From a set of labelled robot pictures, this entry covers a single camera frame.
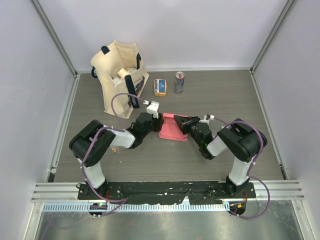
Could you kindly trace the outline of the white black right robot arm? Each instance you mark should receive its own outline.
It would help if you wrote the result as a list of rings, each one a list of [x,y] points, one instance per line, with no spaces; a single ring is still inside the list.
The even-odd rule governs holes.
[[[249,182],[253,165],[268,144],[265,135],[240,118],[226,123],[207,114],[203,119],[175,115],[174,120],[184,135],[193,138],[206,160],[212,160],[225,150],[230,150],[234,161],[226,177],[225,191],[221,194],[233,198],[242,194]]]

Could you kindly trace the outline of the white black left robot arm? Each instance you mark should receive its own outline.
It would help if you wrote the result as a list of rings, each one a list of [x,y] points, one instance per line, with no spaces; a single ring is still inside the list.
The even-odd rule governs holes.
[[[69,149],[80,163],[84,171],[84,179],[93,198],[102,199],[108,189],[100,161],[109,147],[135,149],[143,143],[151,132],[158,133],[164,123],[163,115],[143,112],[131,123],[130,127],[121,130],[103,125],[92,120],[69,143]]]

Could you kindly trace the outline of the pink paper box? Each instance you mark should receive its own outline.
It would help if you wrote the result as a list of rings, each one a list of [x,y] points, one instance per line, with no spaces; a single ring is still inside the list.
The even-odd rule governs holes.
[[[183,134],[179,129],[172,113],[163,113],[163,125],[158,133],[160,139],[186,142],[188,134]]]

